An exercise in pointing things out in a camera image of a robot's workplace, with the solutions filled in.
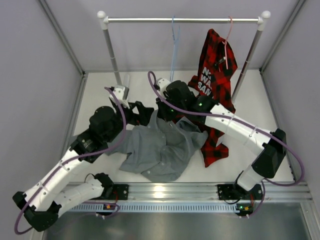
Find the grey button shirt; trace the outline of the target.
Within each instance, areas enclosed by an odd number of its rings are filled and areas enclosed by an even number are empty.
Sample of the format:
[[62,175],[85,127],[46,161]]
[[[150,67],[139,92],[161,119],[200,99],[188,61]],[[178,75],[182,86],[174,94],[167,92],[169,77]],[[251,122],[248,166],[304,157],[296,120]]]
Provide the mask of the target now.
[[166,122],[157,114],[154,110],[146,126],[126,130],[125,139],[119,145],[117,136],[108,144],[112,150],[105,154],[126,155],[121,171],[141,174],[151,182],[173,182],[185,171],[195,152],[203,147],[208,133],[186,117],[178,122]]

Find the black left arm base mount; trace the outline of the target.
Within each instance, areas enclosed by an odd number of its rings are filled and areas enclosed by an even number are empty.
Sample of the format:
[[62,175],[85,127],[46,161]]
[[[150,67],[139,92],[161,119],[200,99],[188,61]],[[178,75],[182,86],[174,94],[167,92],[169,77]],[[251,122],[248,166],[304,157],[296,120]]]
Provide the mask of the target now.
[[129,195],[129,185],[128,184],[114,184],[104,190],[99,200],[121,200],[126,201]]

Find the light blue wire hanger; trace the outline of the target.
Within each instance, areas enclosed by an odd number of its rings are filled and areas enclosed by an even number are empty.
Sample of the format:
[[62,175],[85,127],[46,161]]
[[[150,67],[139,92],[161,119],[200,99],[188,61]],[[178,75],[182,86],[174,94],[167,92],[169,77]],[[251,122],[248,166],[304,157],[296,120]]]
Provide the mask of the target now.
[[177,31],[175,31],[175,16],[172,17],[171,20],[171,31],[172,31],[172,40],[173,40],[173,50],[172,50],[172,58],[171,58],[171,66],[170,66],[170,78],[169,81],[172,82],[174,80],[175,74],[175,66],[179,49],[179,41],[180,41],[180,25],[177,27]]

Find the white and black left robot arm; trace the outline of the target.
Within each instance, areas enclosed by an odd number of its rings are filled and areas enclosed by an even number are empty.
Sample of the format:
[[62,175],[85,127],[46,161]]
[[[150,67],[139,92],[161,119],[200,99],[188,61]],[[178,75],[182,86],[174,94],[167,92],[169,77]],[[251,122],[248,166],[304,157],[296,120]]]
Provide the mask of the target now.
[[21,210],[19,217],[37,232],[50,228],[65,212],[91,199],[107,200],[114,195],[114,183],[106,173],[97,173],[89,181],[64,190],[82,170],[102,154],[119,146],[110,142],[122,137],[127,124],[146,126],[154,111],[140,101],[123,105],[101,106],[89,119],[89,126],[80,133],[56,166],[35,186],[16,192],[12,199]]

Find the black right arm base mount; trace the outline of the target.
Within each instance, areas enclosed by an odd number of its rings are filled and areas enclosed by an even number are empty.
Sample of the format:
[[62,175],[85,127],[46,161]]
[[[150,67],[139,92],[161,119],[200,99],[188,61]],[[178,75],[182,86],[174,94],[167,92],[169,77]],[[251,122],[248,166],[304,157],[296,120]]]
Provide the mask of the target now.
[[217,192],[219,200],[245,200],[247,192],[235,183],[218,184]]

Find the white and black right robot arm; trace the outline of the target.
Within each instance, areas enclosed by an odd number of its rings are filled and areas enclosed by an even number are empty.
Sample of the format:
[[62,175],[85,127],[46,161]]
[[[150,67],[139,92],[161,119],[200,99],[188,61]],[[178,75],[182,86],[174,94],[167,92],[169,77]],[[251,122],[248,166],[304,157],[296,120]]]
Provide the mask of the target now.
[[236,116],[217,100],[207,95],[195,95],[185,82],[159,79],[151,87],[157,95],[160,116],[173,120],[185,116],[206,130],[221,132],[247,147],[256,158],[237,176],[233,194],[243,199],[264,179],[277,174],[286,156],[286,133],[281,129],[269,131]]

